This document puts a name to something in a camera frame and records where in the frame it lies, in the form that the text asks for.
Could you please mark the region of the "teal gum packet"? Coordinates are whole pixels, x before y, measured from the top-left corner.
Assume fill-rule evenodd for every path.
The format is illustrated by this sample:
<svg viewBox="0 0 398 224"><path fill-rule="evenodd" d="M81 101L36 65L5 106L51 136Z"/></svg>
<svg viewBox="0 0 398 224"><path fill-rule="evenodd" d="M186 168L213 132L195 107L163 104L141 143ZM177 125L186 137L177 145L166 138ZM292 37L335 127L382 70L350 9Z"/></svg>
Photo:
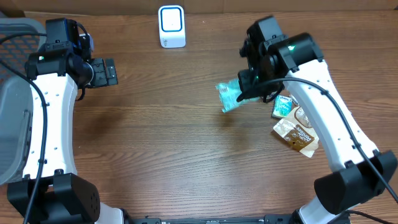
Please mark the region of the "teal gum packet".
<svg viewBox="0 0 398 224"><path fill-rule="evenodd" d="M288 96L276 96L274 100L274 107L271 116L273 118L284 118L286 117L293 108L293 101Z"/></svg>

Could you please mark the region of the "teal tissue packet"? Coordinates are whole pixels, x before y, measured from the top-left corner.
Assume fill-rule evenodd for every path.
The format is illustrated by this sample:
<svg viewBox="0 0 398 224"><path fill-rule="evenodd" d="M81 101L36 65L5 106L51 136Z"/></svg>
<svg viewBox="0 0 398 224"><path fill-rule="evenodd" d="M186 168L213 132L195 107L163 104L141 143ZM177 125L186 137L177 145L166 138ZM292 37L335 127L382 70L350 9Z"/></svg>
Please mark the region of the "teal tissue packet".
<svg viewBox="0 0 398 224"><path fill-rule="evenodd" d="M242 93L239 86L239 80L237 78L232 79L226 83L219 83L215 86L215 88L219 91L219 98L221 103L223 104L223 113L230 112L240 107L241 105L253 101L258 101L260 99L259 97L257 97L237 102L236 100L238 96Z"/></svg>

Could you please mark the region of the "brown PanTree snack bag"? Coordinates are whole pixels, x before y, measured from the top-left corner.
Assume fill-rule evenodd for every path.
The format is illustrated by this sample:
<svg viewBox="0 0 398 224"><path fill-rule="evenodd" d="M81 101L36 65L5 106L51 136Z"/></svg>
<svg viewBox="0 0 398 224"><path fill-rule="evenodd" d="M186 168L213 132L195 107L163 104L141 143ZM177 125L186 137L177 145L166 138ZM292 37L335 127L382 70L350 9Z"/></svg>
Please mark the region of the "brown PanTree snack bag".
<svg viewBox="0 0 398 224"><path fill-rule="evenodd" d="M319 147L319 137L301 106L295 107L282 118L273 130L290 147L311 158Z"/></svg>

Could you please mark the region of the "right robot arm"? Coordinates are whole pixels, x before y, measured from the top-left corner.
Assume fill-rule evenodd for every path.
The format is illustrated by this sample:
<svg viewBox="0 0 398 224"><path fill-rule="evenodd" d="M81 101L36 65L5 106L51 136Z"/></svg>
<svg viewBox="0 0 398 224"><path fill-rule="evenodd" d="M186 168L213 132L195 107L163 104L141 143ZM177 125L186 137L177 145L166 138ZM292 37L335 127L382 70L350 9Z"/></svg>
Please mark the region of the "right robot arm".
<svg viewBox="0 0 398 224"><path fill-rule="evenodd" d="M338 93L313 37L286 36L273 16L248 28L240 55L238 101L288 90L317 133L331 174L314 183L315 198L290 215L266 215L266 223L348 223L355 206L384 191L397 169L393 152L381 152L362 132Z"/></svg>

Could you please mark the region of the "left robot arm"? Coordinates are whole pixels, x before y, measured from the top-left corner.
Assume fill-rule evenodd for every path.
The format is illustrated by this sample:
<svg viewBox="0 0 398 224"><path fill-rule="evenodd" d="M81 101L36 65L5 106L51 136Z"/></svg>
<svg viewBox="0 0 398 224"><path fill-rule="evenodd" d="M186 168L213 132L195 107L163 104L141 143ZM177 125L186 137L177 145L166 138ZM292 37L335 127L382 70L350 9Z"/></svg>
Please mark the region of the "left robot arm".
<svg viewBox="0 0 398 224"><path fill-rule="evenodd" d="M25 223L129 223L78 176L73 109L88 88L118 82L113 59L93 58L77 21L1 20L1 183Z"/></svg>

